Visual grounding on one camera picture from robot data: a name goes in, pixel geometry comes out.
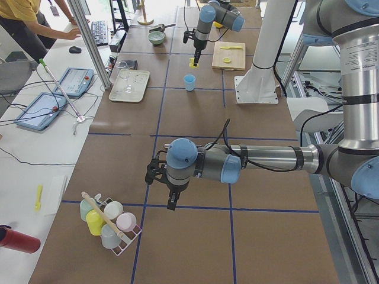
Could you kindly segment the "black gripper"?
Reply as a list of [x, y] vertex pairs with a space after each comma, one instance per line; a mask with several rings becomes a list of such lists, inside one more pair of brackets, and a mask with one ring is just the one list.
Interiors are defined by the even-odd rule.
[[197, 66], [200, 61], [201, 52], [206, 48], [208, 42], [208, 32], [201, 32], [196, 29], [192, 31], [186, 30], [184, 31], [183, 43], [187, 44], [187, 41], [192, 39], [194, 41], [195, 54], [193, 60], [193, 66]]
[[167, 209], [175, 210], [180, 193], [187, 188], [189, 182], [184, 185], [174, 185], [169, 181], [166, 169], [167, 162], [159, 158], [161, 153], [167, 153], [167, 151], [159, 150], [147, 165], [145, 182], [148, 185], [151, 185], [154, 180], [157, 180], [158, 182], [165, 184], [170, 190]]

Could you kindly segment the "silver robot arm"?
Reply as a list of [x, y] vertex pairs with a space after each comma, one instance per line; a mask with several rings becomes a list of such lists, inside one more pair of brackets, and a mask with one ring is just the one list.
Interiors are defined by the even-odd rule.
[[197, 27], [192, 31], [186, 30], [183, 38], [183, 43], [187, 43], [189, 39], [194, 41], [194, 67], [197, 66], [201, 52], [207, 46], [213, 22], [217, 22], [232, 31], [240, 31], [245, 18], [236, 7], [229, 4], [229, 1], [209, 1], [203, 6], [200, 9]]
[[[236, 77], [238, 103], [271, 103], [275, 86], [274, 55], [285, 37], [297, 1], [268, 1], [251, 69]], [[184, 43], [193, 38], [194, 66], [205, 49], [212, 23], [239, 31], [244, 19], [224, 1], [210, 1], [200, 10], [198, 25], [186, 31]], [[169, 188], [168, 209], [175, 210], [180, 193], [191, 177], [236, 183], [245, 168], [273, 172], [305, 170], [329, 176], [359, 195], [378, 199], [378, 1], [306, 1], [303, 42], [309, 46], [338, 45], [341, 53], [344, 138], [338, 144], [307, 147], [229, 146], [223, 131], [213, 143], [196, 146], [178, 138], [158, 151], [147, 166], [145, 182], [154, 180]], [[341, 113], [292, 109], [297, 131], [319, 132], [338, 124]]]

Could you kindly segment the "person's hand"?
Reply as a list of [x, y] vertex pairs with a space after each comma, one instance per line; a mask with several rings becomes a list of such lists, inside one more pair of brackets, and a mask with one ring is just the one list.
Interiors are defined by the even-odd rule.
[[80, 29], [79, 28], [73, 28], [64, 34], [64, 39], [65, 40], [74, 40], [80, 36], [81, 36]]

